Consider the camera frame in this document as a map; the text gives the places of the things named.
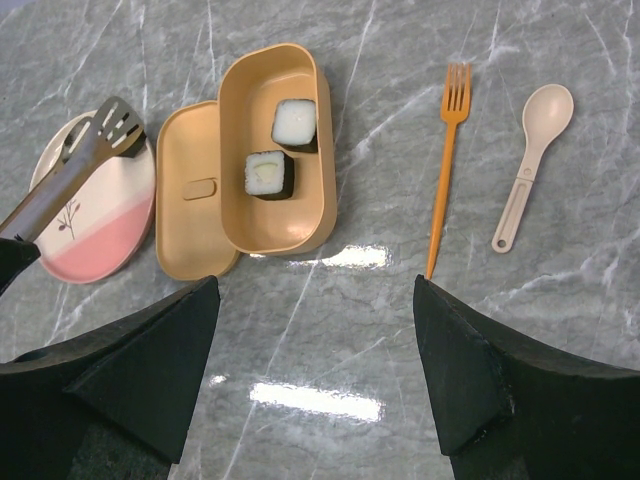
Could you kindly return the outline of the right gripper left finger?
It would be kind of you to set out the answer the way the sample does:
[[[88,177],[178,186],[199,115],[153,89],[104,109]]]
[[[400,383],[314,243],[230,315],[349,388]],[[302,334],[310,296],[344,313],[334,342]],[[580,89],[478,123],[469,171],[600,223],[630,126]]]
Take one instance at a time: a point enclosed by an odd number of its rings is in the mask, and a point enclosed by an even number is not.
[[[1,367],[5,479],[164,479],[181,460],[220,296],[201,279]]]

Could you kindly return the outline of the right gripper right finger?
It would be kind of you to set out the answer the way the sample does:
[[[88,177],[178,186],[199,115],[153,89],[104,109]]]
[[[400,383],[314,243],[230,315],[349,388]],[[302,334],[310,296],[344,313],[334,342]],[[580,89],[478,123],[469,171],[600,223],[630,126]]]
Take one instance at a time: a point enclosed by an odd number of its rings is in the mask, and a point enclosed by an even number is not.
[[[551,347],[423,276],[413,314],[441,453],[458,479],[635,479],[639,374]]]

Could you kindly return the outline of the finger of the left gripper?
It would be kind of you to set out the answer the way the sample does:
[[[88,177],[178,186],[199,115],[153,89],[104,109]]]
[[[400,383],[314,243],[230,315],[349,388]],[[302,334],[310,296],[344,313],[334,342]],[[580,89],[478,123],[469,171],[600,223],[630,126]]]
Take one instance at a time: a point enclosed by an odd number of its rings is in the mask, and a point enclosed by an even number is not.
[[[41,255],[38,246],[18,239],[0,239],[0,294]]]

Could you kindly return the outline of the metal serving tongs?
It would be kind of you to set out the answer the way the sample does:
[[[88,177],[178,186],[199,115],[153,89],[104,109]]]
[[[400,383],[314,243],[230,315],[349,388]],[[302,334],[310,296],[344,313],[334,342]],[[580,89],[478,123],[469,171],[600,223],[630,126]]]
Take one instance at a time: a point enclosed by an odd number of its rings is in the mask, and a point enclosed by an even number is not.
[[[90,119],[67,160],[49,173],[1,224],[1,237],[33,242],[102,164],[133,158],[146,141],[144,123],[123,98],[111,96]]]

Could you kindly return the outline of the sushi roll green centre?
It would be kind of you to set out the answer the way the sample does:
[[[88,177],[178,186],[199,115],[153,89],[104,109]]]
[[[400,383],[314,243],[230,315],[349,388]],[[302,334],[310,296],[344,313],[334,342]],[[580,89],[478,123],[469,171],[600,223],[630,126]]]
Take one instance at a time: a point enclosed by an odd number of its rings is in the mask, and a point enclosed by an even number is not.
[[[295,162],[281,150],[252,153],[245,161],[245,192],[262,200],[285,200],[293,195]]]

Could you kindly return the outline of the sushi roll white top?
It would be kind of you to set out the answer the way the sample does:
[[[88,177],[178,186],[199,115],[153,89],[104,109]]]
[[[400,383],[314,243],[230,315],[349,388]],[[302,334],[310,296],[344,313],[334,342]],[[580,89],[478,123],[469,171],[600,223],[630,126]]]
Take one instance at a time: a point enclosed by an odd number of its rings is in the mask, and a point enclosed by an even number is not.
[[[280,101],[274,114],[271,139],[290,151],[317,152],[316,103],[310,99]]]

